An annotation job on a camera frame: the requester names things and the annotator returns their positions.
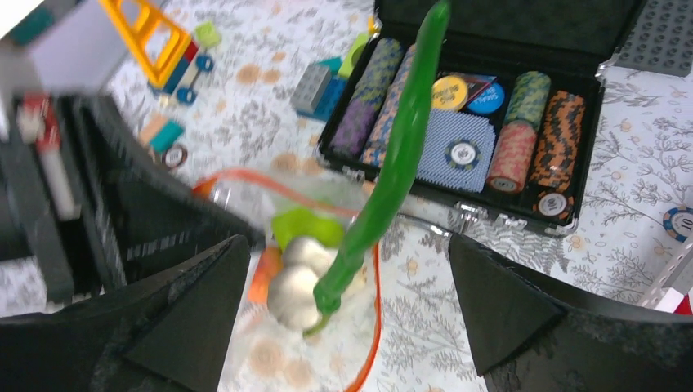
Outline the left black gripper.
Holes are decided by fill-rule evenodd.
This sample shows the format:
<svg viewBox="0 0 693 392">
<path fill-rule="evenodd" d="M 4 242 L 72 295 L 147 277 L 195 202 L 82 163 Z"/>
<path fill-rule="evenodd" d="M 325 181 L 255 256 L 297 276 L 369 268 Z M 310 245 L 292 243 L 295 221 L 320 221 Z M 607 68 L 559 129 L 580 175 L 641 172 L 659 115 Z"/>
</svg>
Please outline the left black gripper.
<svg viewBox="0 0 693 392">
<path fill-rule="evenodd" d="M 47 299 L 110 291 L 260 232 L 155 163 L 110 96 L 28 92 L 1 139 L 1 258 L 32 256 Z"/>
</svg>

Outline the orange peach toy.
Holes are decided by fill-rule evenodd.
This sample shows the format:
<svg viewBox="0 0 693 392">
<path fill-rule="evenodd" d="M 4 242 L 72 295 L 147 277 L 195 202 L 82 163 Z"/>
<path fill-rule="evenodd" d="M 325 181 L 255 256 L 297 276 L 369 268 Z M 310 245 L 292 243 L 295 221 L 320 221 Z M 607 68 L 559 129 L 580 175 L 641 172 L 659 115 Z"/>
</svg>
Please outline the orange peach toy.
<svg viewBox="0 0 693 392">
<path fill-rule="evenodd" d="M 253 303 L 265 304 L 272 279 L 283 269 L 282 251 L 268 247 L 260 255 L 248 290 L 248 299 Z"/>
</svg>

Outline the green apple toy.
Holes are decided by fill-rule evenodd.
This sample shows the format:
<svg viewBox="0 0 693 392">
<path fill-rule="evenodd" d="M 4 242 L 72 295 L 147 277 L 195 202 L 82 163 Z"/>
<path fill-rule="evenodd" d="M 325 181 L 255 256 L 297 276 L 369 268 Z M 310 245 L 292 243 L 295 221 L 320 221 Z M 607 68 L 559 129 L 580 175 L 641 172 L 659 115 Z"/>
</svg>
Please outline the green apple toy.
<svg viewBox="0 0 693 392">
<path fill-rule="evenodd" d="M 339 220 L 316 215 L 303 207 L 274 216 L 270 227 L 282 251 L 300 236 L 312 237 L 325 247 L 338 247 L 345 235 L 345 229 Z"/>
</svg>

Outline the green chili pepper toy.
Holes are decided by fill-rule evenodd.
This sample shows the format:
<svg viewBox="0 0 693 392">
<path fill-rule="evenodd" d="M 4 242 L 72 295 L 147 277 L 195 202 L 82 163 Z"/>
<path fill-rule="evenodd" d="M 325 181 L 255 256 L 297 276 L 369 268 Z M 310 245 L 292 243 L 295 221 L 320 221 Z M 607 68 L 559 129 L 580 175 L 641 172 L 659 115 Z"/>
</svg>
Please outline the green chili pepper toy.
<svg viewBox="0 0 693 392">
<path fill-rule="evenodd" d="M 346 232 L 335 261 L 313 290 L 320 321 L 306 329 L 304 337 L 319 332 L 339 309 L 342 294 L 364 264 L 364 254 L 385 234 L 412 187 L 423 152 L 432 84 L 450 9 L 449 1 L 437 2 L 419 28 L 417 51 L 400 95 L 378 181 L 364 209 Z"/>
</svg>

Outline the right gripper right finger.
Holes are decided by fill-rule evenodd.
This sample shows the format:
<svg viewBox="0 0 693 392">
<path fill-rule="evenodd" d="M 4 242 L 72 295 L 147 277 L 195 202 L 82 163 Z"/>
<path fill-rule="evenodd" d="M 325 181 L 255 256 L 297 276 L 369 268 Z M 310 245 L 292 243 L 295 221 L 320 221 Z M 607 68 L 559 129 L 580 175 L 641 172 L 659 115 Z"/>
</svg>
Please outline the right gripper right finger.
<svg viewBox="0 0 693 392">
<path fill-rule="evenodd" d="M 584 291 L 466 236 L 452 236 L 449 258 L 489 390 L 691 390 L 691 317 Z"/>
</svg>

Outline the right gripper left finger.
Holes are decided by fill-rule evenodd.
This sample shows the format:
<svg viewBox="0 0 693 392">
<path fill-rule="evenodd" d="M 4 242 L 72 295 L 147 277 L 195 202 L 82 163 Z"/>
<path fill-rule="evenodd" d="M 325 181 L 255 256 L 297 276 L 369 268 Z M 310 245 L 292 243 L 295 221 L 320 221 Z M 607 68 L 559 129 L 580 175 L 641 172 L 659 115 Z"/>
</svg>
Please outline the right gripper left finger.
<svg viewBox="0 0 693 392">
<path fill-rule="evenodd" d="M 234 236 L 58 312 L 3 318 L 2 390 L 216 390 L 249 259 Z"/>
</svg>

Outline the clear zip top bag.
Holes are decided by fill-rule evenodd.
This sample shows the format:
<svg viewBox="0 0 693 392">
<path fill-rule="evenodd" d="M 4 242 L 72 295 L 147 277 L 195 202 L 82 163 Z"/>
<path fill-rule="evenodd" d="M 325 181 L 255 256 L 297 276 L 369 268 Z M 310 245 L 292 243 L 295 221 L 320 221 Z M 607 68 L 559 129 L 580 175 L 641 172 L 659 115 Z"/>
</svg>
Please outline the clear zip top bag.
<svg viewBox="0 0 693 392">
<path fill-rule="evenodd" d="M 219 390 L 362 390 L 382 330 L 378 249 L 365 253 L 336 313 L 323 317 L 313 298 L 366 202 L 361 186 L 241 167 L 194 191 L 266 236 L 251 255 Z"/>
</svg>

